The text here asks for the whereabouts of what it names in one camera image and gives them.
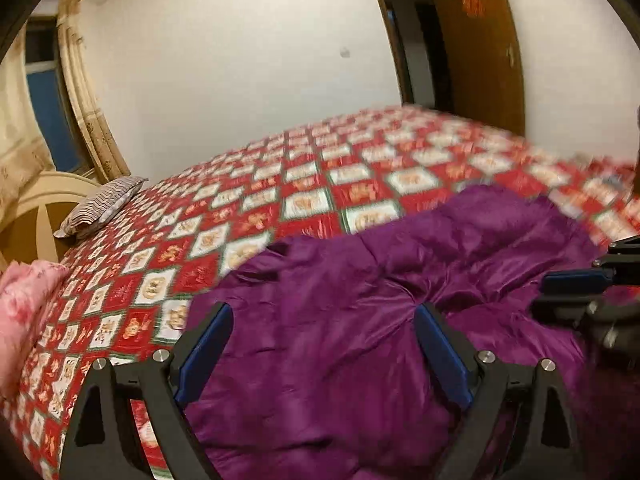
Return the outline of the purple down jacket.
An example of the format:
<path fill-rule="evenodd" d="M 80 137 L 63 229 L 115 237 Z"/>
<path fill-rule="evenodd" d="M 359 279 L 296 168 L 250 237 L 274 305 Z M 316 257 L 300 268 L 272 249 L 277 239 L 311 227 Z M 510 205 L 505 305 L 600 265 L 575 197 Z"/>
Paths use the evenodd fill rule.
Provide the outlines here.
<path fill-rule="evenodd" d="M 428 478 L 458 421 L 412 326 L 431 301 L 503 361 L 552 359 L 588 477 L 637 478 L 638 376 L 528 313 L 545 273 L 600 255 L 550 200 L 487 185 L 355 235 L 277 240 L 192 300 L 189 326 L 218 301 L 234 326 L 186 417 L 226 479 Z"/>

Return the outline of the pink folded blanket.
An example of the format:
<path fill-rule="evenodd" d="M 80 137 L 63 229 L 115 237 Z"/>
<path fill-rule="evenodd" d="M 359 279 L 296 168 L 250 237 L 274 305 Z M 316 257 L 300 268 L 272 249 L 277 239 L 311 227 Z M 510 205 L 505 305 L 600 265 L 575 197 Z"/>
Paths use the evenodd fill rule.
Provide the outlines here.
<path fill-rule="evenodd" d="M 15 396 L 22 369 L 70 270 L 61 263 L 12 261 L 1 275 L 1 397 Z"/>

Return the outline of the red patchwork bedspread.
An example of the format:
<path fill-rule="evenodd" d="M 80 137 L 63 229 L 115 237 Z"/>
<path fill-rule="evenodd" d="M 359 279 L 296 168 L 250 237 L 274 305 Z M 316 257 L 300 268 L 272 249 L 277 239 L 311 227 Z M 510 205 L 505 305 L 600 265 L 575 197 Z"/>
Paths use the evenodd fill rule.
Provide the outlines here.
<path fill-rule="evenodd" d="M 147 188 L 68 248 L 68 277 L 2 414 L 35 471 L 53 479 L 91 361 L 127 363 L 170 344 L 189 299 L 273 240 L 356 232 L 494 182 L 549 196 L 602 245 L 638 232 L 631 179 L 609 160 L 562 158 L 414 106 L 268 136 Z"/>

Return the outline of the cream wooden headboard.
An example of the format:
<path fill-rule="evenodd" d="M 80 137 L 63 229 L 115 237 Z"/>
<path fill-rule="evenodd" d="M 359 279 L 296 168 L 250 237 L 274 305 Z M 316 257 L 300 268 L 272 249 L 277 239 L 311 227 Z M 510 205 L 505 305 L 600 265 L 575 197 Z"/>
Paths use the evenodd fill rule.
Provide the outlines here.
<path fill-rule="evenodd" d="M 59 262 L 70 244 L 58 242 L 54 232 L 99 186 L 79 174 L 62 171 L 43 171 L 29 183 L 1 221 L 1 271 L 12 261 Z"/>

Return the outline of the grey striped pillow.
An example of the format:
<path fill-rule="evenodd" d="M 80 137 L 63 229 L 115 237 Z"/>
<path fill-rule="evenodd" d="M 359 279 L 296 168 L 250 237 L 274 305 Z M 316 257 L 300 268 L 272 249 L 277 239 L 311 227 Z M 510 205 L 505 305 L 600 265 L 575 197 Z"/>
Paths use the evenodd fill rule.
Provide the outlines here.
<path fill-rule="evenodd" d="M 88 237 L 104 228 L 142 189 L 146 179 L 120 177 L 84 198 L 53 233 L 55 238 Z"/>

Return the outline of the brown wooden door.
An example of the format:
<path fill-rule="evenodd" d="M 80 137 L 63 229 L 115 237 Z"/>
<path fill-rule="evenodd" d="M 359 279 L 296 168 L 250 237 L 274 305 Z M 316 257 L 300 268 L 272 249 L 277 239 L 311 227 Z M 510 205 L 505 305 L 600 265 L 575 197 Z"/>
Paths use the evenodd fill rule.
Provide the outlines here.
<path fill-rule="evenodd" d="M 509 0 L 433 1 L 454 114 L 524 136 L 524 79 Z"/>

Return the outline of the beige right curtain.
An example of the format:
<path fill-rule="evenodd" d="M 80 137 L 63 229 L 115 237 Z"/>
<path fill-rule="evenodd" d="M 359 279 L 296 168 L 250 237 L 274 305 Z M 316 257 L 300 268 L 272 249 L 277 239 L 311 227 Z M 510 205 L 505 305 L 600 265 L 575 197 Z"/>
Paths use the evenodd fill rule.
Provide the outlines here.
<path fill-rule="evenodd" d="M 79 30 L 80 3 L 81 0 L 58 2 L 58 52 L 70 108 L 81 139 L 93 162 L 96 176 L 100 182 L 106 183 L 130 176 L 130 170 L 119 151 L 89 80 L 82 53 L 84 38 Z"/>

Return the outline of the beige curtain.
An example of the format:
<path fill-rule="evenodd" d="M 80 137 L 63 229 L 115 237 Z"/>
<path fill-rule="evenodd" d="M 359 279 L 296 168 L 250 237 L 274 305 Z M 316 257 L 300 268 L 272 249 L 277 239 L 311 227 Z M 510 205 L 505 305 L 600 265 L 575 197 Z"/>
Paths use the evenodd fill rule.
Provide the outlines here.
<path fill-rule="evenodd" d="M 119 151 L 89 80 L 82 53 L 84 38 L 79 30 L 80 3 L 81 0 L 58 2 L 58 52 L 70 108 L 81 139 L 93 162 L 96 176 L 100 182 L 106 183 L 130 176 L 130 170 Z"/>
<path fill-rule="evenodd" d="M 38 126 L 26 78 L 26 27 L 6 51 L 0 70 L 1 219 L 21 192 L 43 171 L 54 170 L 46 139 Z"/>

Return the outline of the beige left curtain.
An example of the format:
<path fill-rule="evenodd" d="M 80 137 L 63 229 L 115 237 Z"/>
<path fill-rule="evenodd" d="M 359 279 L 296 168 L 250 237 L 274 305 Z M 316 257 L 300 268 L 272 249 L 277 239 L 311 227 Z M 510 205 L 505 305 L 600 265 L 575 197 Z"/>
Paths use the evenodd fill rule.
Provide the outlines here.
<path fill-rule="evenodd" d="M 6 51 L 0 70 L 1 219 L 21 192 L 43 171 L 54 170 L 46 139 L 38 126 L 26 78 L 26 27 Z"/>

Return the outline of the window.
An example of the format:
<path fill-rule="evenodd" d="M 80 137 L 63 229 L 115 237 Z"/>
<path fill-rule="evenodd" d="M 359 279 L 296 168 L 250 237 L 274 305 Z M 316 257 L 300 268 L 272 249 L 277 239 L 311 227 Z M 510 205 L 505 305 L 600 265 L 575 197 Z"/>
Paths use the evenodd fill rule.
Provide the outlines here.
<path fill-rule="evenodd" d="M 32 107 L 57 170 L 90 174 L 91 158 L 74 123 L 63 81 L 56 19 L 36 16 L 26 25 L 25 65 Z"/>

